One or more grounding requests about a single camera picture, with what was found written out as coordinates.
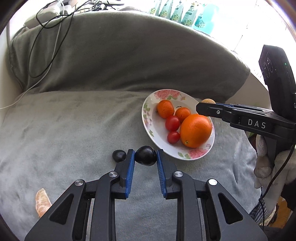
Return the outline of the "dark purple plum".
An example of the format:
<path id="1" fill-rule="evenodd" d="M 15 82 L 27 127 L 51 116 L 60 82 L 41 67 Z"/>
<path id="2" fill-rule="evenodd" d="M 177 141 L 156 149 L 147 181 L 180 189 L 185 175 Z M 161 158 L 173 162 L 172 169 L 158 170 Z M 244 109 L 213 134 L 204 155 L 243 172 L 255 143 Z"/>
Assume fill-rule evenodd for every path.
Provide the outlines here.
<path id="1" fill-rule="evenodd" d="M 142 146 L 135 152 L 134 160 L 141 165 L 152 166 L 157 161 L 156 151 L 150 146 Z"/>

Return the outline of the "red cherry tomato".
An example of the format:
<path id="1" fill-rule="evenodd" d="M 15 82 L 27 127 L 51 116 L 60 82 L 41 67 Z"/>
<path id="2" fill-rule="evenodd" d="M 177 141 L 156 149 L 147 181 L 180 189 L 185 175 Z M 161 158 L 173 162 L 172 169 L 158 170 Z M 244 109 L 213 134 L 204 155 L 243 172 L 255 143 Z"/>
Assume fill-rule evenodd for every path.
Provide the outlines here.
<path id="1" fill-rule="evenodd" d="M 179 119 L 175 115 L 169 116 L 166 119 L 165 127 L 169 132 L 177 131 L 180 127 Z"/>
<path id="2" fill-rule="evenodd" d="M 180 139 L 180 134 L 176 131 L 173 131 L 173 132 L 169 132 L 168 135 L 167 135 L 167 141 L 170 143 L 170 144 L 175 144 L 179 141 Z"/>

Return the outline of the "peeled pomelo segment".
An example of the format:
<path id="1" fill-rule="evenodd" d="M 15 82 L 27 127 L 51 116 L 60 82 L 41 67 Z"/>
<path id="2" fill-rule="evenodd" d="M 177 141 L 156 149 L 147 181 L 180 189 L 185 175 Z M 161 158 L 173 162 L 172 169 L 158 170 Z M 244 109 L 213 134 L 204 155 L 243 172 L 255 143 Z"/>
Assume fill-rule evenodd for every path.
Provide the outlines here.
<path id="1" fill-rule="evenodd" d="M 35 196 L 35 208 L 39 218 L 41 218 L 51 206 L 52 204 L 46 190 L 44 188 L 40 189 Z"/>

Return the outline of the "small dark plum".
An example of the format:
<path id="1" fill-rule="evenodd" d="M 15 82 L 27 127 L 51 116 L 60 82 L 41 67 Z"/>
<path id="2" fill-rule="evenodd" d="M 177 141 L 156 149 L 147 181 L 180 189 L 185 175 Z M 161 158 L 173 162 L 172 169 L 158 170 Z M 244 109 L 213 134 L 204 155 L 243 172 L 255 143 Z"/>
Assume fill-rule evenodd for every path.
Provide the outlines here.
<path id="1" fill-rule="evenodd" d="M 123 150 L 115 150 L 112 153 L 112 158 L 116 163 L 122 162 L 126 159 L 126 152 Z"/>

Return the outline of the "large orange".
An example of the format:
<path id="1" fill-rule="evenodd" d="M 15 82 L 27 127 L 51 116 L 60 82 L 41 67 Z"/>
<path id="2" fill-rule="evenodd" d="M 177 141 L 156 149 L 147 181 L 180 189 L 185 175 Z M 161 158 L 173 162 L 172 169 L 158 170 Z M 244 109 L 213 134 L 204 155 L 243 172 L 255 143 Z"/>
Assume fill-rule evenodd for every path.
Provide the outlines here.
<path id="1" fill-rule="evenodd" d="M 212 124 L 208 117 L 191 114 L 185 118 L 180 127 L 180 138 L 188 148 L 198 148 L 203 145 L 212 133 Z"/>

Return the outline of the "floral white ceramic plate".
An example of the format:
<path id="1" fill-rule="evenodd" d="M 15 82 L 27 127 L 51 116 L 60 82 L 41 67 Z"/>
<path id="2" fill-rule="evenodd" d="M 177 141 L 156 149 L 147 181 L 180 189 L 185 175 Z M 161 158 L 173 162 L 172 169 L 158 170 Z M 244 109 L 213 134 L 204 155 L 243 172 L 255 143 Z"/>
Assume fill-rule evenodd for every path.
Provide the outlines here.
<path id="1" fill-rule="evenodd" d="M 212 120 L 211 134 L 199 147 L 191 148 L 181 141 L 182 121 L 189 115 L 197 115 L 199 102 L 188 94 L 161 89 L 148 95 L 142 105 L 142 123 L 145 131 L 157 147 L 169 156 L 193 161 L 206 156 L 213 147 L 215 128 Z"/>

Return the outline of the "small mandarin with stem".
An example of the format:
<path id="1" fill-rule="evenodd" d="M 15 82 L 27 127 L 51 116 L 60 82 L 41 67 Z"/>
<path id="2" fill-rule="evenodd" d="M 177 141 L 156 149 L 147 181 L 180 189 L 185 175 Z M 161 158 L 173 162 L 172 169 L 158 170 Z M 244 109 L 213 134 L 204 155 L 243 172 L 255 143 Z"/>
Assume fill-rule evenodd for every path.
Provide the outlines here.
<path id="1" fill-rule="evenodd" d="M 175 116 L 179 119 L 180 123 L 182 123 L 190 115 L 191 111 L 186 107 L 179 106 L 175 111 Z"/>

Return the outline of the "small mandarin back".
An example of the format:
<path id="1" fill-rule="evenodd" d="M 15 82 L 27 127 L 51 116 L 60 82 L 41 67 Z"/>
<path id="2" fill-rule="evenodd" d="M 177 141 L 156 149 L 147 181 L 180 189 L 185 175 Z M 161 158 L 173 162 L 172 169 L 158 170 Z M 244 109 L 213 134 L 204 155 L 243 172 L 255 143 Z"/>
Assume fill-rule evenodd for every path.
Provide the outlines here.
<path id="1" fill-rule="evenodd" d="M 161 118 L 167 119 L 174 115 L 175 109 L 169 100 L 162 100 L 157 104 L 157 112 Z"/>

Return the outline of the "blue detergent bottle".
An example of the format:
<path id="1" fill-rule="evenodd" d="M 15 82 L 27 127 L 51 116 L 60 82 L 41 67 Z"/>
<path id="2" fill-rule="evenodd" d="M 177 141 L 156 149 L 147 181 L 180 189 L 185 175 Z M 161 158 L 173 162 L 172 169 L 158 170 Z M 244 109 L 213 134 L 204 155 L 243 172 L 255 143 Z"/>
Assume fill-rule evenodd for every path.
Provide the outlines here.
<path id="1" fill-rule="evenodd" d="M 210 35 L 214 28 L 214 17 L 218 11 L 217 5 L 206 4 L 201 13 L 197 16 L 193 29 L 207 35 Z"/>

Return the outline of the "striped cloth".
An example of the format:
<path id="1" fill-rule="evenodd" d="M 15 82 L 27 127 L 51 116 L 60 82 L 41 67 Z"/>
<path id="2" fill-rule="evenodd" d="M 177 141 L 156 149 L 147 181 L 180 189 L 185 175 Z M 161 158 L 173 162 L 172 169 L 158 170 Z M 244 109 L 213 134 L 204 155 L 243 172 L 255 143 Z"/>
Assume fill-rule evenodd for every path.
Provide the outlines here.
<path id="1" fill-rule="evenodd" d="M 268 209 L 264 199 L 251 210 L 249 216 L 258 224 L 267 226 L 276 213 L 276 205 L 272 209 Z"/>

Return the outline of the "grey sofa back cushion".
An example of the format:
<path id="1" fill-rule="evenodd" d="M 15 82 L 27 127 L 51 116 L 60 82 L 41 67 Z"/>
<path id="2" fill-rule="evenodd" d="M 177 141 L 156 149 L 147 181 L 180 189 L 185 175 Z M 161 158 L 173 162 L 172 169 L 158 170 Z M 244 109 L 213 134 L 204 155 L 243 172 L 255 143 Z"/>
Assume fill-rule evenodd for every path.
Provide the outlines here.
<path id="1" fill-rule="evenodd" d="M 225 102 L 250 74 L 210 37 L 138 11 L 85 13 L 62 28 L 23 30 L 8 60 L 21 89 L 36 92 L 171 88 Z"/>

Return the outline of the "white power adapter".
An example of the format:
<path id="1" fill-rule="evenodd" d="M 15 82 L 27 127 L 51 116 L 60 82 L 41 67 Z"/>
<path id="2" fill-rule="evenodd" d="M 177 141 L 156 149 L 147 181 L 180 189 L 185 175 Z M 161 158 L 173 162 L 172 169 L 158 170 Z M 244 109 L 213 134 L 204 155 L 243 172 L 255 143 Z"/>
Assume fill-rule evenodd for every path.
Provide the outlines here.
<path id="1" fill-rule="evenodd" d="M 24 26 L 31 29 L 39 25 L 39 22 L 36 17 L 38 17 L 39 21 L 43 24 L 53 17 L 60 15 L 60 8 L 58 6 L 50 6 L 49 8 L 42 9 L 37 15 L 31 16 L 28 18 Z"/>

